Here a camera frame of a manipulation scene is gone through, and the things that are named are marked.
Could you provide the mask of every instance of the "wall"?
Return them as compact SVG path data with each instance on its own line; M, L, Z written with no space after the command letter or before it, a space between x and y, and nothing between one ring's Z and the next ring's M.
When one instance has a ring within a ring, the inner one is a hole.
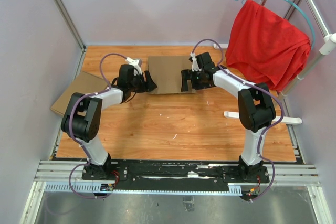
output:
M316 0L331 32L336 32L335 0ZM300 7L309 15L314 24L317 42L310 57L314 57L323 45L323 36L314 21L306 1ZM304 19L295 13L291 19L295 25L309 34ZM315 164L323 185L325 197L333 219L336 221L336 127L335 88L336 51L326 56L289 95L288 103L292 116L301 116L303 124L295 126L300 146L307 163Z
M0 216L18 223L60 118L49 107L80 50L53 0L0 0Z
M286 2L276 0L281 12ZM234 0L63 0L87 44L228 42L242 4Z

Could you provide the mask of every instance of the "red cloth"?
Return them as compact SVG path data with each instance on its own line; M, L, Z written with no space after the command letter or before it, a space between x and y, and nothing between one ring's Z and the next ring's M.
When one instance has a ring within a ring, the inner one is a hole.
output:
M238 13L226 50L227 66L255 83L282 91L305 67L310 52L306 34L253 0Z

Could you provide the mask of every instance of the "wooden table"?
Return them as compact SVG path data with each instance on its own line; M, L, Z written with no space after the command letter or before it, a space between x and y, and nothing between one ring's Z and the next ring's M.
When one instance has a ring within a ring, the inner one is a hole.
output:
M90 46L82 70L100 76L99 61L111 52L142 59L148 56L189 57L190 46ZM209 51L215 63L220 53L200 46L196 53ZM118 76L121 57L110 56L103 63L108 79ZM234 69L231 71L241 77ZM101 116L99 137L112 158L188 159L236 161L244 146L245 131L239 120L227 119L225 110L238 111L237 100L221 88L197 94L139 93L129 102L110 107ZM284 124L266 136L264 156L278 162L295 162L290 137ZM78 144L63 134L57 157L85 157Z

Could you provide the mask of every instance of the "cardboard box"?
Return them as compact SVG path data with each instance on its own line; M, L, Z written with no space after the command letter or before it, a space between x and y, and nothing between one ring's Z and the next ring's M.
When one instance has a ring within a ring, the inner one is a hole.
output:
M56 114L64 116L73 93L93 93L103 90L106 87L107 84L102 78L81 71L50 109Z
M151 94L188 94L195 93L188 81L189 91L181 92L181 70L191 69L188 56L148 57L148 70L157 88Z

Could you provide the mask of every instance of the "gray floor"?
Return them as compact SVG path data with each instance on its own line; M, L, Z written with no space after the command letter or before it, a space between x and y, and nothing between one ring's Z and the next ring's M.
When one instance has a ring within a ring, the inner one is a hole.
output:
M253 204L236 196L114 194L105 200L87 200L72 193L48 193L44 195L36 223L310 224L317 221L305 187L274 186Z

